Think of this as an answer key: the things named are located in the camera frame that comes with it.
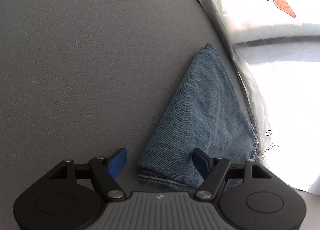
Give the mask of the blue denim jeans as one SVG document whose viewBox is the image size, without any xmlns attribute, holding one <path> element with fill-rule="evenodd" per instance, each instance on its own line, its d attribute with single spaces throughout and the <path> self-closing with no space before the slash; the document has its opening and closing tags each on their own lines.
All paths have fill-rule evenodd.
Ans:
<svg viewBox="0 0 320 230">
<path fill-rule="evenodd" d="M 144 149 L 138 179 L 144 185 L 193 192 L 203 183 L 192 162 L 195 148 L 243 164 L 257 157 L 257 147 L 221 57 L 207 44 L 196 53 Z"/>
</svg>

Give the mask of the white printed curtain sheet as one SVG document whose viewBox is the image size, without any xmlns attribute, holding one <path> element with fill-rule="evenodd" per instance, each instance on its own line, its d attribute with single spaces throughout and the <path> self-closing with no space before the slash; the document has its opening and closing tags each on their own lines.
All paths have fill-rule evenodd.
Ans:
<svg viewBox="0 0 320 230">
<path fill-rule="evenodd" d="M 319 194 L 319 0 L 199 0 L 244 85 L 260 160 Z"/>
</svg>

